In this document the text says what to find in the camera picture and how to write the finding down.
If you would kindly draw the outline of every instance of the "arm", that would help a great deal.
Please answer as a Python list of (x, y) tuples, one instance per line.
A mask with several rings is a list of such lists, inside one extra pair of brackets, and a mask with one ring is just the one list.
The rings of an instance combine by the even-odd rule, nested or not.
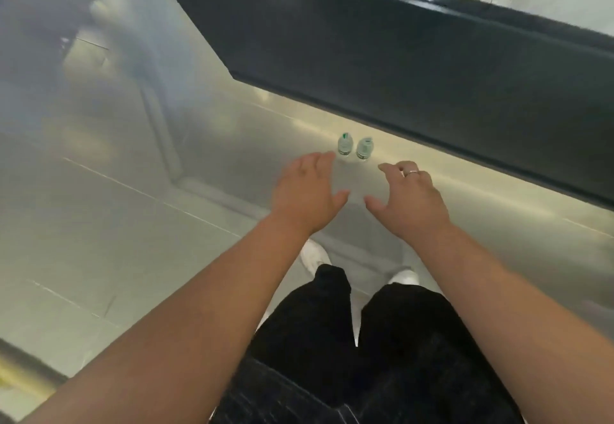
[(304, 242), (348, 200), (348, 191), (330, 192), (334, 157), (314, 153), (291, 163), (267, 218), (23, 422), (205, 422)]
[(381, 164), (390, 184), (367, 208), (412, 246), (529, 424), (614, 422), (614, 345), (452, 225), (413, 162)]

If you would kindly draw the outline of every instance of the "hand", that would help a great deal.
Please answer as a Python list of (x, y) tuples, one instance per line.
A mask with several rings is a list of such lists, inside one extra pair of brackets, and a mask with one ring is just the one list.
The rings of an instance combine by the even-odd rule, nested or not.
[(390, 184), (388, 204), (384, 205), (373, 196), (365, 196), (365, 204), (391, 233), (413, 247), (423, 237), (450, 224), (448, 209), (430, 175), (427, 172), (408, 173), (418, 171), (415, 162), (380, 164), (379, 168)]
[(272, 193), (271, 216), (308, 238), (322, 230), (348, 202), (349, 190), (333, 196), (330, 174), (335, 153), (311, 153), (292, 161)]

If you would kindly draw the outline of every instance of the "small bottle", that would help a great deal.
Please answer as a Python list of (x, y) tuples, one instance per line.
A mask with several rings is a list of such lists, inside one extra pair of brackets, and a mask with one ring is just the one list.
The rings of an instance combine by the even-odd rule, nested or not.
[(354, 140), (352, 139), (352, 135), (349, 133), (343, 133), (339, 137), (339, 141), (337, 141), (337, 149), (339, 154), (342, 156), (347, 156), (352, 152), (352, 148), (354, 147)]
[(373, 152), (373, 138), (366, 137), (358, 142), (358, 146), (356, 147), (356, 155), (359, 159), (363, 161), (371, 157)]

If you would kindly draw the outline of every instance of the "sneaker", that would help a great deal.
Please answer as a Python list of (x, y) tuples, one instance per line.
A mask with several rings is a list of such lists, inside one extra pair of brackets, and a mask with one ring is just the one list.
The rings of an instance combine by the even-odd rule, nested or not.
[(392, 277), (388, 282), (388, 285), (391, 283), (400, 283), (402, 285), (420, 285), (420, 278), (418, 277), (418, 274), (411, 269), (405, 269)]
[(310, 239), (307, 240), (303, 249), (301, 249), (301, 262), (305, 266), (305, 269), (315, 277), (318, 267), (322, 264), (330, 264), (330, 258), (328, 257), (326, 249)]

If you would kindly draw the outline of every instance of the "forearm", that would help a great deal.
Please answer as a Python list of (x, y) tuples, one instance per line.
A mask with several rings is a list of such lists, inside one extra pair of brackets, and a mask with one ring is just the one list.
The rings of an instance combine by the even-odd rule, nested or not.
[(534, 423), (614, 420), (614, 346), (445, 226), (414, 249)]
[(264, 219), (25, 422), (204, 422), (307, 238)]

